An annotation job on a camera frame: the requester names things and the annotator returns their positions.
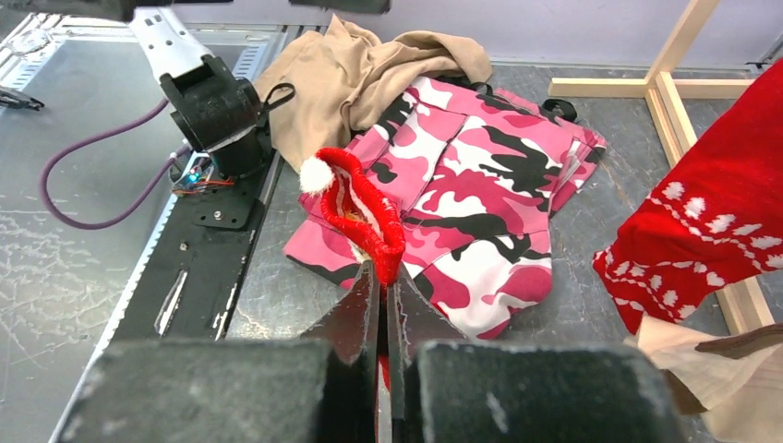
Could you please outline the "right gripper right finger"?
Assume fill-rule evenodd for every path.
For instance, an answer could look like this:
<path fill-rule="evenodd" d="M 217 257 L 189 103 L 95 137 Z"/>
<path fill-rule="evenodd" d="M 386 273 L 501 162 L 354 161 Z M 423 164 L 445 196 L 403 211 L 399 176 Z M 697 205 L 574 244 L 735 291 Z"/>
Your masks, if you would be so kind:
<path fill-rule="evenodd" d="M 618 343 L 470 340 L 399 270 L 387 292 L 396 442 L 682 442 L 667 383 Z"/>

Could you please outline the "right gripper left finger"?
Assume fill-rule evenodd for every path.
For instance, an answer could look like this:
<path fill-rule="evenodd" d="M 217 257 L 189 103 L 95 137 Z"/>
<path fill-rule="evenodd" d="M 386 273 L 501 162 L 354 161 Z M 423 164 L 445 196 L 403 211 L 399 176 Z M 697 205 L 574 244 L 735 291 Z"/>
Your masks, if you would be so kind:
<path fill-rule="evenodd" d="M 88 370 L 61 442 L 372 442 L 380 285 L 364 262 L 299 337 L 131 341 Z"/>

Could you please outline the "tan brown striped sock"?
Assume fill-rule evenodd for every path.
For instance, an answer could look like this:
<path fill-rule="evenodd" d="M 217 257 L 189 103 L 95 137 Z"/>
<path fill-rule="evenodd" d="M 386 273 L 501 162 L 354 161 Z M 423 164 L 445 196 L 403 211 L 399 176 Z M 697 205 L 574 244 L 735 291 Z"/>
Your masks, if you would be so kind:
<path fill-rule="evenodd" d="M 644 317 L 625 343 L 663 373 L 683 415 L 725 442 L 782 440 L 782 325 L 712 336 Z"/>

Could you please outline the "red white patterned sock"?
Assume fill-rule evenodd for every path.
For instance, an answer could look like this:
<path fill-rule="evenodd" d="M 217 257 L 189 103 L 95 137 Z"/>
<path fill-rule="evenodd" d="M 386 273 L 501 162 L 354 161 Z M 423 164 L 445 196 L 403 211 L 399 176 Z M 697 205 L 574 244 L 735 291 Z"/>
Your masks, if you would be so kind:
<path fill-rule="evenodd" d="M 782 66 L 761 74 L 595 253 L 621 320 L 678 323 L 712 292 L 782 267 Z"/>

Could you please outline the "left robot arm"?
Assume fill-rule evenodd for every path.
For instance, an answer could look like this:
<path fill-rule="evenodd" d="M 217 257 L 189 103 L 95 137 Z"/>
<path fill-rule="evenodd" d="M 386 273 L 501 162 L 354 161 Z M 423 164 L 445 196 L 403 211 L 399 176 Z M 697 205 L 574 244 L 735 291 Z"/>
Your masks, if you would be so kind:
<path fill-rule="evenodd" d="M 227 176 L 258 171 L 265 157 L 257 136 L 262 103 L 251 82 L 236 77 L 170 7 L 138 7 L 128 27 L 190 147 L 207 154 Z"/>

